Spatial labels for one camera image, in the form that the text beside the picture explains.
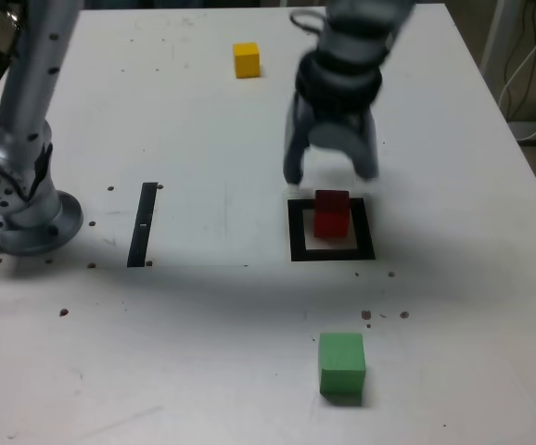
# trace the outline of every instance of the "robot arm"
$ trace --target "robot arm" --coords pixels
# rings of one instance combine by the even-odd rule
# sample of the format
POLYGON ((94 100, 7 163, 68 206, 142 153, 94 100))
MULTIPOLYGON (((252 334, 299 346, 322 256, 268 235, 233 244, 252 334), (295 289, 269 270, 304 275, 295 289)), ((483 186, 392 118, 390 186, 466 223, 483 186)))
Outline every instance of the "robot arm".
POLYGON ((79 231, 81 206, 50 175, 52 132, 45 120, 79 0, 29 0, 0 100, 0 251, 32 255, 79 231))
POLYGON ((300 183, 310 144, 341 151, 361 178, 377 176, 369 106, 382 83, 379 66, 413 6, 414 0, 334 0, 325 17, 315 11, 291 13, 296 26, 319 40, 300 61, 287 115, 283 171, 289 184, 300 183), (300 24, 303 14, 317 16, 323 28, 300 24))

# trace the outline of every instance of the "black strip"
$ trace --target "black strip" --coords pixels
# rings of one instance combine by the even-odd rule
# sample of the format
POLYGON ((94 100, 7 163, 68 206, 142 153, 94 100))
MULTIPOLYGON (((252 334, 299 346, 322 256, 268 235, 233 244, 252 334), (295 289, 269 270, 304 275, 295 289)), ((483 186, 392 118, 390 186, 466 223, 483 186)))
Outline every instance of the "black strip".
POLYGON ((148 235, 153 222, 153 210, 157 197, 157 183, 143 183, 136 221, 132 233, 132 243, 128 254, 128 267, 145 267, 147 259, 148 235))
POLYGON ((288 205, 288 231, 291 261, 357 261, 374 260, 373 241, 369 221, 361 198, 351 198, 352 224, 357 248, 308 250, 305 246, 303 211, 314 210, 313 199, 290 199, 288 205))

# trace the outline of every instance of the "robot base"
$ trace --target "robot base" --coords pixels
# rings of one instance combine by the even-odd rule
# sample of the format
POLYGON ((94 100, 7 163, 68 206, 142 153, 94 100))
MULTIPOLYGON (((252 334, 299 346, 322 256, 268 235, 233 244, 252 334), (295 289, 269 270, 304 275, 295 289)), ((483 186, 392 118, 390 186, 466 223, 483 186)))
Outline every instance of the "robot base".
POLYGON ((79 201, 65 192, 57 192, 60 211, 48 224, 32 228, 12 227, 0 216, 0 253, 30 256, 46 253, 68 243, 83 225, 79 201))

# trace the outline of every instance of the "black square outline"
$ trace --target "black square outline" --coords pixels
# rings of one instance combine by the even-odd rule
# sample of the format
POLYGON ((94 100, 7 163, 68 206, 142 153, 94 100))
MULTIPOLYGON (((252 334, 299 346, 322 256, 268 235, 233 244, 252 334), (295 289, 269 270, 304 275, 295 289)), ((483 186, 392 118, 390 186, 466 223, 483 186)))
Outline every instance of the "black square outline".
POLYGON ((367 221, 364 201, 361 198, 351 198, 351 216, 357 248, 308 250, 305 247, 303 211, 314 210, 315 201, 313 199, 289 199, 287 206, 291 261, 357 261, 376 258, 369 231, 369 221, 367 221))

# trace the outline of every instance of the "yellow cube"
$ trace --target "yellow cube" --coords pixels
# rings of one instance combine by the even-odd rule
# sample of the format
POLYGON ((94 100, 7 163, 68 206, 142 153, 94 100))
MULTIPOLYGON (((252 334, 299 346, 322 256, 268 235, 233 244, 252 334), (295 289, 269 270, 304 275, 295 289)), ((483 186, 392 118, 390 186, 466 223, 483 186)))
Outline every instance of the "yellow cube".
POLYGON ((260 77, 260 51, 256 44, 234 44, 233 59, 238 79, 260 77))

